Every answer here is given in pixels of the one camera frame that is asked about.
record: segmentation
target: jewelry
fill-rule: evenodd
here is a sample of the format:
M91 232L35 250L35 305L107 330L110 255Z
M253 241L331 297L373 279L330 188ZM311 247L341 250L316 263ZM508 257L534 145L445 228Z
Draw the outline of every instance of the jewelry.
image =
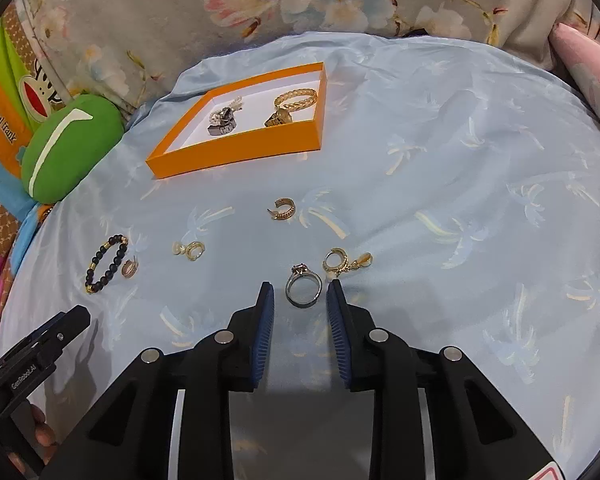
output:
M139 265L138 259L134 256L133 261L127 260L122 265L122 268L120 269L120 273L125 278L131 278L136 273L136 270L138 270L138 265Z
M292 99L294 97L300 97L306 95L307 99L300 101L294 101L293 103L283 104L284 101ZM272 116L267 119L264 123L265 126L277 126L278 124L289 124L293 122L291 118L291 112L297 112L298 110L304 110L309 106L313 106L318 102L318 94L312 88L299 88L286 92L273 101L273 105L276 107L276 111L273 112Z
M209 135L217 137L232 132L235 128L234 112L242 110L242 97L238 96L228 106L209 115Z
M100 263L104 253L106 253L107 250L115 244L120 244L120 247L118 248L118 252L116 252L116 257L113 258L113 263L110 264L109 270L104 273L104 276L102 276L97 282L93 283L93 275L96 266ZM129 240L125 236L115 235L100 246L100 249L96 252L96 255L91 259L91 265L87 269L87 277L84 282L84 288L89 294L93 294L94 292L102 290L102 288L113 279L113 275L116 273L118 267L122 263L122 258L125 256L128 244Z
M186 254L189 260L195 262L205 252L205 248L205 245L199 241L192 242L187 246L179 242L174 242L173 254Z
M299 303L298 301L295 301L291 298L291 286L300 279L308 279L308 280L312 280L312 282L315 282L316 285L318 285L318 292L315 293L314 298L309 301L308 303ZM291 303L293 306L296 306L298 308L308 308L310 306L312 306L313 304L315 304L316 301L318 301L318 298L320 297L320 293L322 292L322 280L320 279L320 276L318 276L315 272L312 272L311 270L309 270L309 267L307 267L305 264L300 264L300 265L295 265L293 267L291 267L291 276L289 276L289 279L286 280L286 287L285 287L285 295L286 298L289 300L289 303Z
M336 256L340 257L340 263L337 264L336 266L330 266L327 263L328 257L331 256L332 254L336 254ZM374 260L374 258L371 255L371 253L364 253L358 259L353 260L349 264L349 257L347 256L347 253L344 251L344 249L341 249L339 247L334 247L324 257L324 260L322 261L322 268L328 274L335 274L336 278L337 278L343 272L349 272L350 270L357 270L360 267L368 267L369 265L371 265L373 260Z
M296 213L296 204L290 198L279 198L276 200L276 207L283 205L288 205L289 209L282 213L267 209L273 220L289 220Z

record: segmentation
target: silver screw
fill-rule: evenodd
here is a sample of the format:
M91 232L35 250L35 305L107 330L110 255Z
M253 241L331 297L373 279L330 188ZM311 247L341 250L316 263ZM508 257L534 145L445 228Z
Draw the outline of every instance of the silver screw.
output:
M459 361L462 359L462 351L455 346L446 347L442 353L450 361Z
M140 356L142 361L144 361L147 364L157 361L159 357L160 352L158 352L155 348L147 348L144 352L142 352L142 355Z
M376 343L384 343L387 339L389 339L389 334L386 330L375 328L369 332L369 339L371 339L371 341L375 341Z
M216 340L216 343L226 345L234 340L234 333L229 332L228 330L221 330L220 332L216 333L214 339Z

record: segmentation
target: orange box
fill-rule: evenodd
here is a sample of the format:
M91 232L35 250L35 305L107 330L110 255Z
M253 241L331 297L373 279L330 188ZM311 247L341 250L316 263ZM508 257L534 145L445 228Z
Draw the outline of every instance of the orange box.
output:
M327 75L323 63L257 75L210 90L166 134L146 160L156 178L212 168L263 156L319 150L322 144ZM314 106L292 113L294 122L264 127L277 96L299 88L318 93ZM236 128L220 137L208 134L209 114L241 96Z

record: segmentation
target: silver ring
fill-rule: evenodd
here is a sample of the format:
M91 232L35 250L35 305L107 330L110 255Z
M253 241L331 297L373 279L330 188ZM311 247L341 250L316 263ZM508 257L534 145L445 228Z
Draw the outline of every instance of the silver ring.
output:
M291 286L297 280L300 280L302 278L312 280L312 282L315 282L315 284L318 285L318 292L315 293L314 298L308 303L298 303L297 301L291 298ZM285 287L285 295L286 298L289 300L289 303L298 308L309 308L310 306L314 305L316 301L318 301L321 292L322 280L320 279L320 276L318 276L315 272L309 270L309 267L307 267L305 264L295 265L291 267L291 276L289 276L289 279L286 280Z

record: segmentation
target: black bead bracelet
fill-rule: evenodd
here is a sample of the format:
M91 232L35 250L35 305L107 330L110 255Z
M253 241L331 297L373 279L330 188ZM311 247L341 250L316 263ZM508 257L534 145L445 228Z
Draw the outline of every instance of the black bead bracelet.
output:
M120 244L120 247L116 252L115 258L113 258L113 263L110 264L109 270L107 270L97 282L93 283L93 275L96 266L100 263L104 253L106 253L107 250L115 244ZM113 275L118 270L118 267L122 264L122 258L125 256L127 245L128 240L123 235L112 236L108 241L101 245L100 249L96 252L96 255L91 259L91 265L87 269L87 278L84 282L84 286L89 294L93 294L94 292L102 290L102 288L113 279Z

